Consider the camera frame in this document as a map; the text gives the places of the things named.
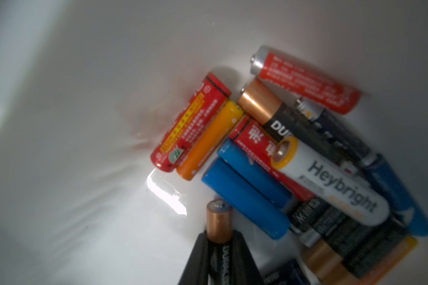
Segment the dark navy battery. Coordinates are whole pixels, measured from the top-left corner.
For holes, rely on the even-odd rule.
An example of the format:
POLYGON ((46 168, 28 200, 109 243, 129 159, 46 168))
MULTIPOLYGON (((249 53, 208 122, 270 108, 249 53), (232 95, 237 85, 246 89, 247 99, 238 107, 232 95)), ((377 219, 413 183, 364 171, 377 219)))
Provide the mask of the dark navy battery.
POLYGON ((368 167, 378 158, 376 152, 322 105, 302 97, 297 99, 295 107, 331 144, 353 159, 357 166, 368 167))

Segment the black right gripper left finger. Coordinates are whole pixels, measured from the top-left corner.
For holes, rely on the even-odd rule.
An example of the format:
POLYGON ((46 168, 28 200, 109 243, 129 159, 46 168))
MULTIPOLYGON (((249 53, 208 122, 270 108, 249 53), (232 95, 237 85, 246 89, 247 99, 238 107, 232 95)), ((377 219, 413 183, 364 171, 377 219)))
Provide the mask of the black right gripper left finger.
POLYGON ((181 275, 178 285, 207 285, 209 280, 209 240, 200 233, 181 275))

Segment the orange yellow battery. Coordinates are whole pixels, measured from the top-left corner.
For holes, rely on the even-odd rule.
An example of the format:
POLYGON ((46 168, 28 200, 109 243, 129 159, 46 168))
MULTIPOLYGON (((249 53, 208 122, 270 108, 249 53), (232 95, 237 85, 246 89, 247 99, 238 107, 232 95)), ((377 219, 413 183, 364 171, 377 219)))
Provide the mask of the orange yellow battery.
POLYGON ((416 246, 418 240, 407 236, 401 241, 381 262, 369 271, 358 285, 376 285, 383 279, 403 258, 405 258, 416 246))

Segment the white Heybright battery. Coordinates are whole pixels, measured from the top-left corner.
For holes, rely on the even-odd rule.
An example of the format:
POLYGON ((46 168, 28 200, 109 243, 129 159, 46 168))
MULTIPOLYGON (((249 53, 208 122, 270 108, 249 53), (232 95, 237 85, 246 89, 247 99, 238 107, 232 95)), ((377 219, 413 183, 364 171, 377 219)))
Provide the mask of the white Heybright battery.
POLYGON ((391 214, 383 196, 294 136, 277 144, 271 166, 363 225, 380 225, 391 214))

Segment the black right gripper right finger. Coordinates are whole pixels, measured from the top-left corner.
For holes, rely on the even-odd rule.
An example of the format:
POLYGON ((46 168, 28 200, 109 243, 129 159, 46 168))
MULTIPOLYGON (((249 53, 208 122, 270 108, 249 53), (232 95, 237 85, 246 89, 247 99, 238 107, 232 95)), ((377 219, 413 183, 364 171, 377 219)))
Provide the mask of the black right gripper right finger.
POLYGON ((244 236, 235 230, 231 242, 233 246, 231 253, 233 285, 264 285, 244 236))

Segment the light blue battery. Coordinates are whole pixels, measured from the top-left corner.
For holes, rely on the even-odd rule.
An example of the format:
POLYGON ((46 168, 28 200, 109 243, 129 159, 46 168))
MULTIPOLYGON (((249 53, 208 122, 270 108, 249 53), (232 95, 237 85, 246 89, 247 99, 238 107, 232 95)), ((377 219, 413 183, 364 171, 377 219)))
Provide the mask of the light blue battery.
POLYGON ((215 159, 201 180, 271 239, 287 234, 290 221, 284 213, 224 160, 215 159))

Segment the blue Huatai battery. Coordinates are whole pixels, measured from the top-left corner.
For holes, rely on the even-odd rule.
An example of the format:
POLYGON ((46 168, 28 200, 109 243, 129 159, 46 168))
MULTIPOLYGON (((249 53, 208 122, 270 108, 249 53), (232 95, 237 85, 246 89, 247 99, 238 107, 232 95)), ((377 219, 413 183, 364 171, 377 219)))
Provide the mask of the blue Huatai battery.
POLYGON ((382 195, 393 215, 413 236, 428 236, 428 218, 382 154, 370 152, 360 168, 372 188, 382 195))

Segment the red yellow label battery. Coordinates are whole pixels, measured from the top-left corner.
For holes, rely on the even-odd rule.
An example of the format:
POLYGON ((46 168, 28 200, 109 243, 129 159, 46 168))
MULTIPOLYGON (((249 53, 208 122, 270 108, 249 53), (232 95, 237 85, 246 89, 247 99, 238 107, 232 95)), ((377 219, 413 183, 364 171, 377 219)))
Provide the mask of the red yellow label battery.
POLYGON ((208 73, 151 154, 154 166, 163 172, 176 169, 230 96, 226 85, 213 73, 208 73))

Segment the red Chinese label battery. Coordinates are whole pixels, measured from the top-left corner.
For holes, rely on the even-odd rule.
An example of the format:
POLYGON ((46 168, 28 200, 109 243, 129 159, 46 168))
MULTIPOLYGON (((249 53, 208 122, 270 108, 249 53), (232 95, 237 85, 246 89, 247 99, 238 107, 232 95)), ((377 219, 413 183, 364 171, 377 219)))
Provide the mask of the red Chinese label battery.
POLYGON ((271 157, 277 146, 274 140, 262 126, 250 115, 244 115, 229 138, 260 165, 274 180, 285 186, 300 201, 309 201, 315 194, 299 185, 294 180, 279 173, 271 166, 271 157))

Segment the dark blue battery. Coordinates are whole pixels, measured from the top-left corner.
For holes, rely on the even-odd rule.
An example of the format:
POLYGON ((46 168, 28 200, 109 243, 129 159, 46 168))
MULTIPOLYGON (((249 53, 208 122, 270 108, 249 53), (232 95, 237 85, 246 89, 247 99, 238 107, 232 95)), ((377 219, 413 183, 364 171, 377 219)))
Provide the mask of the dark blue battery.
POLYGON ((296 259, 290 259, 265 274, 265 285, 311 285, 296 259))

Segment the copper black Duracell battery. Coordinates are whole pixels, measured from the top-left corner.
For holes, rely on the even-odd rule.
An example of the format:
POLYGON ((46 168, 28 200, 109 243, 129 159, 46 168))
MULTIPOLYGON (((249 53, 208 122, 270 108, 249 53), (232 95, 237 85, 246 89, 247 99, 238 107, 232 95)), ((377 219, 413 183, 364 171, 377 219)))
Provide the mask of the copper black Duracell battery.
POLYGON ((223 199, 206 206, 209 241, 209 274, 213 285, 232 285, 233 208, 223 199))
POLYGON ((381 242, 368 241, 347 256, 341 264, 321 281, 323 285, 357 285, 370 270, 381 262, 402 240, 397 232, 381 242))
POLYGON ((368 241, 381 242, 397 232, 398 239, 408 234, 407 228, 395 218, 379 226, 365 226, 346 218, 326 232, 313 246, 303 249, 302 260, 306 267, 322 281, 342 261, 368 241))
POLYGON ((240 107, 278 142, 293 135, 337 165, 349 160, 324 139, 303 115, 284 103, 260 80, 254 79, 246 84, 240 94, 238 99, 240 107))

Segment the red silver-tip battery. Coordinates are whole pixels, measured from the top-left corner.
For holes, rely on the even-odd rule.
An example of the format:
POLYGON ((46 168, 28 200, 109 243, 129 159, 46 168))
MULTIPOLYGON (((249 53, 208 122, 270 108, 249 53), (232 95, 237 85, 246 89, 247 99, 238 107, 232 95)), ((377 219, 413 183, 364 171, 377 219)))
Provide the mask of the red silver-tip battery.
POLYGON ((362 96, 359 89, 267 46, 260 46, 250 63, 254 76, 341 115, 350 113, 362 96))

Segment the white plastic storage tray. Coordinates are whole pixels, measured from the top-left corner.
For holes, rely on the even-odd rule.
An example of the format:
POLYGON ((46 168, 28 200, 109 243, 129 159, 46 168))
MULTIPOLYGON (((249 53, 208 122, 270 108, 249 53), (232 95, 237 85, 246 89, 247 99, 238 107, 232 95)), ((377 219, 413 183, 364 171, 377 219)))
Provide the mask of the white plastic storage tray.
MULTIPOLYGON (((428 216, 428 1, 0 1, 0 285, 176 285, 215 193, 150 155, 261 45, 363 91, 345 122, 428 216)), ((382 284, 428 285, 428 237, 382 284)))

